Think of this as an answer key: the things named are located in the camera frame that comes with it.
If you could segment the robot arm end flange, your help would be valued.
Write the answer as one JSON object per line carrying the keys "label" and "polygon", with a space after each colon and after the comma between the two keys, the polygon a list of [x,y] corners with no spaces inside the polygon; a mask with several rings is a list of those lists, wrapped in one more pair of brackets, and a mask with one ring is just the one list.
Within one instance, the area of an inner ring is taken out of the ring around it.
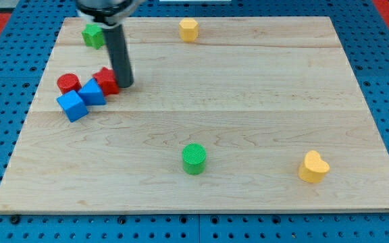
{"label": "robot arm end flange", "polygon": [[75,0],[76,10],[87,22],[114,27],[131,16],[145,0]]}

